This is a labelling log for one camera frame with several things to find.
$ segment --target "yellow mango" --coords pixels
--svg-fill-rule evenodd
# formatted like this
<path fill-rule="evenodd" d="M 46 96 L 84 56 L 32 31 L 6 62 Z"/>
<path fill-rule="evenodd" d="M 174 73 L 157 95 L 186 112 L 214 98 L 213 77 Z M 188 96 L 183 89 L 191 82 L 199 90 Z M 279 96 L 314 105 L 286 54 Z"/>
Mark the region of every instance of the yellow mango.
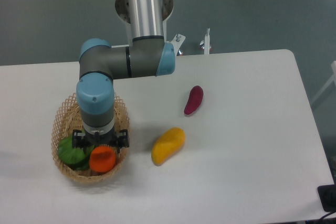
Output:
<path fill-rule="evenodd" d="M 178 127 L 166 131 L 155 142 L 152 148 L 152 161 L 155 165 L 162 165 L 169 157 L 182 148 L 185 140 L 183 129 Z"/>

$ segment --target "green vegetable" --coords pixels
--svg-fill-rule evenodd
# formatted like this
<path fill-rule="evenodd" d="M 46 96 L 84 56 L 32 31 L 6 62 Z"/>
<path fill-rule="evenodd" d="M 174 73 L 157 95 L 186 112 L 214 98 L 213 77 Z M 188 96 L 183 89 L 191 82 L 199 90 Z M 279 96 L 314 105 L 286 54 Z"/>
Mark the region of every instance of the green vegetable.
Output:
<path fill-rule="evenodd" d="M 59 159 L 72 169 L 80 169 L 88 164 L 94 145 L 87 147 L 86 153 L 81 148 L 72 148 L 72 135 L 62 139 L 58 144 Z"/>
<path fill-rule="evenodd" d="M 87 170 L 87 169 L 90 168 L 89 159 L 90 159 L 90 157 L 88 159 L 85 159 L 86 162 L 82 166 L 78 166 L 78 167 L 70 166 L 70 168 L 73 169 L 73 170 Z"/>

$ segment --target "blue joint cap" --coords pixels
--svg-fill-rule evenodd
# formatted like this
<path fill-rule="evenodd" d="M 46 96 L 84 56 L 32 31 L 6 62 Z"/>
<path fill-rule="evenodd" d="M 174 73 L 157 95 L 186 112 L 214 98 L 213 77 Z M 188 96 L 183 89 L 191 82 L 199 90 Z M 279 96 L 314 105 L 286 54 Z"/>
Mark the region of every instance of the blue joint cap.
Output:
<path fill-rule="evenodd" d="M 163 76 L 165 74 L 171 74 L 175 71 L 175 52 L 174 46 L 171 43 L 165 43 L 157 68 L 156 76 Z"/>
<path fill-rule="evenodd" d="M 114 89 L 110 78 L 102 73 L 88 73 L 80 78 L 76 87 L 77 102 L 81 110 L 91 115 L 107 112 L 114 103 Z"/>
<path fill-rule="evenodd" d="M 92 47 L 96 47 L 96 46 L 106 46 L 106 47 L 111 47 L 111 44 L 104 40 L 104 39 L 89 39 L 87 41 L 85 41 L 80 49 L 80 56 L 79 56 L 79 60 L 82 57 L 82 55 L 89 50 Z"/>

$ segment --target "red sweet potato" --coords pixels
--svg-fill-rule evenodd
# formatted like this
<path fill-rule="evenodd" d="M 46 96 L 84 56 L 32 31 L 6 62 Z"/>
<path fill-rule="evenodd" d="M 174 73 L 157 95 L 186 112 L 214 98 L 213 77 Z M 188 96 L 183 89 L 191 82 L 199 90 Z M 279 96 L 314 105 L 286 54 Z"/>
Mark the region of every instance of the red sweet potato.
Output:
<path fill-rule="evenodd" d="M 184 114 L 190 115 L 195 112 L 201 105 L 203 100 L 203 89 L 195 86 L 191 89 L 187 105 L 184 108 Z"/>

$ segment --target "woven basket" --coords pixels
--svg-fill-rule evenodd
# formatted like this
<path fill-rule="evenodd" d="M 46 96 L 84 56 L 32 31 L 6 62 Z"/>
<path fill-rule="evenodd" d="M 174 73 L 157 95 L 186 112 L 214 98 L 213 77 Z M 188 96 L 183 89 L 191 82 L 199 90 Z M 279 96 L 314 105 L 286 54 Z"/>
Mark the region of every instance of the woven basket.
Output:
<path fill-rule="evenodd" d="M 123 103 L 123 100 L 118 96 L 114 97 L 114 118 L 114 129 L 116 132 L 119 132 L 122 129 L 129 130 L 130 122 L 127 115 L 127 109 Z M 54 126 L 52 127 L 52 156 L 55 161 L 55 165 L 61 171 L 61 173 L 73 181 L 83 184 L 100 182 L 108 177 L 113 176 L 121 168 L 122 162 L 127 155 L 128 148 L 122 148 L 119 154 L 117 153 L 116 148 L 113 148 L 117 157 L 115 167 L 105 174 L 96 173 L 91 169 L 72 170 L 58 158 L 58 143 L 64 137 L 71 135 L 74 129 L 83 129 L 79 106 L 76 100 L 76 94 L 69 96 L 69 98 L 62 103 L 62 106 L 57 111 Z"/>

